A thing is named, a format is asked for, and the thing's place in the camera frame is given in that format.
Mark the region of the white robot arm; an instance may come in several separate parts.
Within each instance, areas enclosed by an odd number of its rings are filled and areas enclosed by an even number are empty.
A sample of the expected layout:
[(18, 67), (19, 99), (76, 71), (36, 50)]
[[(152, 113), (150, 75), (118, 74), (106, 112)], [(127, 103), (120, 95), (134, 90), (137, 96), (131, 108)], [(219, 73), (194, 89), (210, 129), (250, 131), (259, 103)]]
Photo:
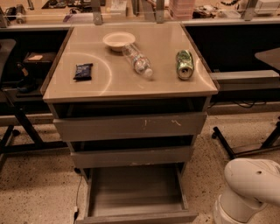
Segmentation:
[(236, 158), (224, 170), (227, 188), (215, 201), (215, 224), (249, 224), (268, 204), (280, 206), (280, 164)]

